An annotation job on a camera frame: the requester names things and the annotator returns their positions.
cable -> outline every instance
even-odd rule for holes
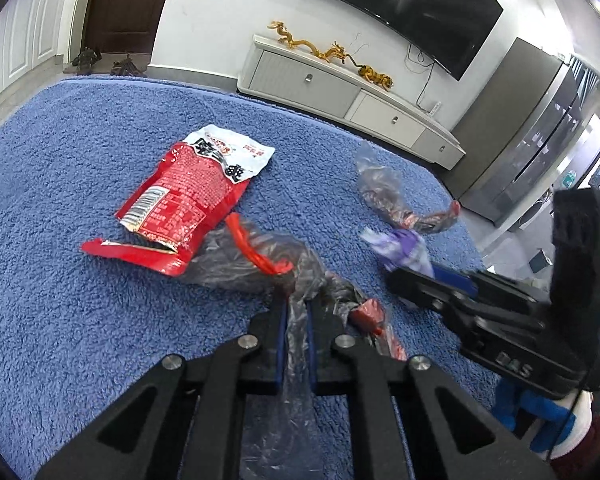
[[[418,108],[420,108],[420,99],[421,99],[422,95],[424,94],[424,91],[427,89],[427,85],[429,84],[429,81],[431,81],[431,74],[433,74],[433,66],[434,65],[435,65],[435,63],[431,63],[431,65],[429,65],[431,67],[431,70],[429,70],[429,77],[427,77],[427,82],[424,83],[424,86],[422,87],[422,90],[420,91],[420,95],[416,99],[416,106]]]
[[[362,47],[364,47],[364,46],[369,46],[369,44],[368,44],[368,43],[363,43],[363,44],[362,44],[362,45],[360,45],[360,46],[358,47],[358,49],[357,49],[357,50],[356,50],[356,51],[355,51],[353,54],[351,54],[351,55],[352,55],[352,56],[355,56],[357,53],[359,53],[359,52],[360,52],[360,49],[361,49]]]
[[[430,66],[435,64],[435,61],[432,61],[429,64],[423,65],[421,62],[418,62],[416,60],[411,59],[411,47],[413,46],[413,43],[409,43],[409,49],[407,51],[407,55],[404,57],[404,66],[406,67],[406,69],[414,74],[424,74],[427,71],[427,68],[429,68]],[[422,61],[424,62],[424,54],[422,53],[422,51],[420,50],[420,52],[418,53],[418,59],[422,58]],[[421,67],[424,67],[424,70],[421,70],[420,72],[416,71],[416,70],[412,70],[411,68],[409,68],[409,65],[407,65],[407,59],[409,61],[411,61],[412,63],[415,63],[416,65],[420,65]]]

blue rug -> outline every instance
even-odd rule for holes
[[[274,146],[238,211],[290,232],[326,266],[393,310],[410,354],[428,354],[485,404],[494,375],[456,352],[430,312],[389,295],[363,226],[387,229],[360,199],[360,139],[301,114],[220,92],[147,80],[74,78],[45,89],[0,127],[0,452],[22,478],[48,460],[163,355],[207,354],[244,332],[260,298],[184,285],[93,258],[93,237],[132,240],[114,211],[166,150],[214,123]],[[449,195],[428,171],[378,148],[419,212]],[[427,239],[432,259],[480,266],[466,227]],[[328,479],[352,478],[343,399],[315,403]]]

wall outlet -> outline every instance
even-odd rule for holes
[[[436,103],[433,105],[433,108],[431,109],[431,111],[427,114],[429,117],[433,117],[436,112],[438,110],[440,110],[440,107],[442,106],[442,103],[440,101],[436,101]]]

barcode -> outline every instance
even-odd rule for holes
[[[130,231],[138,231],[144,220],[158,202],[163,199],[169,190],[162,186],[151,186],[138,197],[138,200],[129,208],[129,211],[120,219],[120,223]]]

golden tiger figurine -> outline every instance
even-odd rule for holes
[[[391,79],[391,77],[388,76],[387,74],[379,74],[373,68],[371,68],[369,65],[359,65],[351,57],[351,54],[345,54],[345,57],[348,57],[351,60],[351,62],[357,68],[359,68],[358,75],[360,77],[363,77],[365,80],[369,81],[370,83],[381,86],[387,92],[394,85],[394,80]]]

